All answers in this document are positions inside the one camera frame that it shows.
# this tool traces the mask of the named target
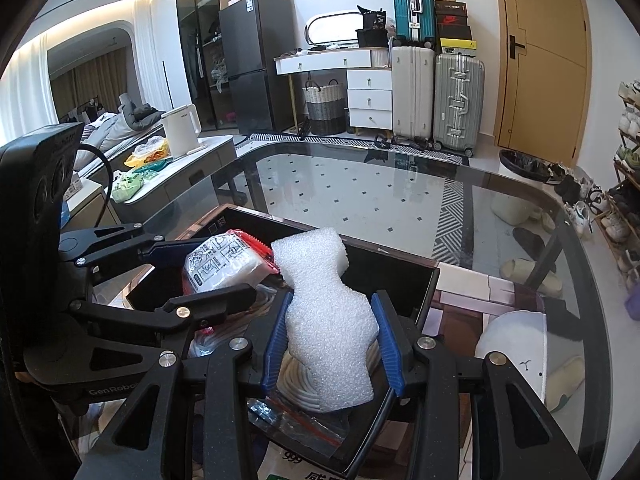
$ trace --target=door frame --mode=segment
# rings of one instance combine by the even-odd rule
[[[591,99],[591,24],[589,21],[589,12],[587,10],[587,1],[580,0],[582,3],[582,13],[584,15],[584,23],[586,25],[586,39],[587,39],[587,63],[586,63],[586,81],[584,92],[584,104],[582,106],[582,117],[580,119],[580,128],[578,130],[578,137],[575,140],[575,150],[571,160],[571,166],[575,166],[580,155],[580,147],[582,146],[582,138],[584,137],[584,130],[587,123],[587,114],[589,111],[589,103]],[[498,15],[500,17],[500,69],[498,72],[498,102],[495,111],[495,123],[494,123],[494,146],[508,147],[508,139],[500,138],[500,131],[502,129],[502,121],[504,119],[504,104],[506,97],[507,86],[507,62],[509,55],[509,41],[507,32],[507,6],[506,0],[498,0]]]

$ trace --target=silver suitcase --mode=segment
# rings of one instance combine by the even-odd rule
[[[391,51],[394,133],[431,138],[435,53],[430,48],[396,46]]]
[[[484,64],[460,54],[436,58],[433,149],[474,154],[484,96]]]

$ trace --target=wooden door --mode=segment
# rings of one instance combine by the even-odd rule
[[[506,86],[498,144],[573,165],[590,89],[584,0],[504,0]]]

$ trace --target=black refrigerator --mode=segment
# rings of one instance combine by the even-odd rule
[[[293,126],[289,83],[275,57],[295,50],[289,0],[240,0],[220,11],[226,72],[241,134]]]

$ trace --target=glass table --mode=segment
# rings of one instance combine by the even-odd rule
[[[552,415],[597,477],[611,404],[604,315],[580,240],[547,192],[426,156],[279,142],[203,178],[145,230],[176,239],[224,204],[430,258],[442,272],[424,332],[447,333],[467,352],[500,314],[545,312],[541,394],[558,401]],[[540,221],[542,213],[553,225]],[[504,278],[520,284],[504,287]],[[461,300],[460,283],[478,281],[484,288]]]

